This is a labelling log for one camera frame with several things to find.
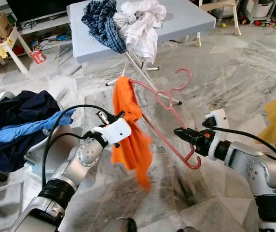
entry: pile of clothes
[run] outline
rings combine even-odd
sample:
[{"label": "pile of clothes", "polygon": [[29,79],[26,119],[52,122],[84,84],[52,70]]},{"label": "pile of clothes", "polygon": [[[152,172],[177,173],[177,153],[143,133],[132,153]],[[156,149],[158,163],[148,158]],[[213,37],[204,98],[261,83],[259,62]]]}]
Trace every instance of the pile of clothes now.
[{"label": "pile of clothes", "polygon": [[[74,111],[66,112],[59,124],[71,124]],[[13,172],[23,167],[24,155],[46,138],[43,129],[52,129],[60,114],[57,102],[47,91],[22,91],[0,101],[0,171]]]},{"label": "pile of clothes", "polygon": [[120,12],[116,10],[116,0],[103,0],[86,6],[82,21],[101,44],[118,53],[128,50],[153,64],[158,39],[154,28],[162,26],[166,14],[165,6],[157,0],[127,1]]}]

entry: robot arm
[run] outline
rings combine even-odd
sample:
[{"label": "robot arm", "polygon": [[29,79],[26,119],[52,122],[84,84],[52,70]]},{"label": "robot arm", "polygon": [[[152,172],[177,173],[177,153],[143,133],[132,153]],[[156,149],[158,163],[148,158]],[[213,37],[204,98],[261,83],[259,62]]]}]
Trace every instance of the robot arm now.
[{"label": "robot arm", "polygon": [[[224,110],[212,111],[206,121],[213,126],[228,128]],[[222,131],[175,129],[181,139],[195,145],[195,151],[224,164],[243,175],[255,197],[261,219],[260,232],[276,232],[276,159],[240,142],[225,140]]]},{"label": "robot arm", "polygon": [[87,172],[97,164],[103,149],[130,134],[130,126],[123,118],[105,127],[93,128],[89,138],[71,150],[68,159],[55,170],[9,231],[56,232],[69,201]]}]

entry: orange cloth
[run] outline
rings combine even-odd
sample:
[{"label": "orange cloth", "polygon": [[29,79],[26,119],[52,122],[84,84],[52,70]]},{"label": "orange cloth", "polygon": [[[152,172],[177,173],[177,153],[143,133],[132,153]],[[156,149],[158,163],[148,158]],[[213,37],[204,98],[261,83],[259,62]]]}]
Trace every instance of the orange cloth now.
[{"label": "orange cloth", "polygon": [[132,133],[119,142],[119,148],[113,147],[111,161],[124,164],[128,170],[136,170],[137,181],[149,190],[151,186],[147,171],[152,162],[149,148],[152,140],[143,135],[136,124],[136,121],[142,117],[142,112],[138,106],[133,85],[125,76],[119,77],[115,84],[113,107],[116,115],[121,111],[125,112],[124,119],[130,125]]}]

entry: floor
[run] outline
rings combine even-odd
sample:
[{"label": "floor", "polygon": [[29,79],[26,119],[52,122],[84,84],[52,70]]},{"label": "floor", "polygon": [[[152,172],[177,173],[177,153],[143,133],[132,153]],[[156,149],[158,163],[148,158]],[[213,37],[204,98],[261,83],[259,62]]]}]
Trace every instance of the floor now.
[{"label": "floor", "polygon": [[[186,43],[166,42],[159,46],[152,81],[163,89],[179,86],[185,73],[174,74],[179,67],[193,72],[193,80],[174,96],[183,101],[175,106],[187,127],[202,129],[204,115],[223,108],[231,128],[258,134],[267,125],[264,106],[276,98],[276,30],[241,27],[241,36],[232,27],[216,28],[202,35],[202,47],[194,47],[193,36]],[[47,60],[37,65],[28,57],[23,75],[12,61],[0,68],[0,92],[48,90],[60,103],[69,107],[80,103],[103,106],[112,111],[113,87],[104,84],[120,75],[124,58],[76,63],[71,46],[44,51]],[[140,77],[128,68],[126,75]],[[179,127],[169,112],[155,102],[147,91],[136,87],[142,111],[184,155],[189,146],[173,135]],[[99,124],[92,110],[79,109],[73,126],[89,130]],[[153,161],[148,174],[149,193],[135,182],[135,174],[120,164],[111,164],[111,149],[105,149],[100,162],[82,182],[66,210],[59,228],[71,232],[100,232],[116,217],[132,217],[139,232],[176,232],[192,226],[201,232],[258,231],[259,217],[246,181],[220,161],[202,157],[199,170],[187,168],[143,121],[139,125],[153,138]],[[228,135],[228,140],[252,145],[270,152],[251,139]],[[0,231],[6,230],[19,214],[20,207],[38,194],[41,179],[31,167],[10,175],[9,183],[24,179],[0,193]]]}]

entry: plaid shirt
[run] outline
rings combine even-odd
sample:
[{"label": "plaid shirt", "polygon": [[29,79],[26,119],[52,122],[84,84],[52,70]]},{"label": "plaid shirt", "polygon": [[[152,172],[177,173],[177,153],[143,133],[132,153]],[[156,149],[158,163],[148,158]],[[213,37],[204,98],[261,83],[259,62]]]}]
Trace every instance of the plaid shirt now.
[{"label": "plaid shirt", "polygon": [[124,53],[125,42],[119,38],[112,19],[116,12],[116,5],[116,0],[91,1],[84,9],[81,21],[89,27],[89,35],[102,45],[118,53]]}]

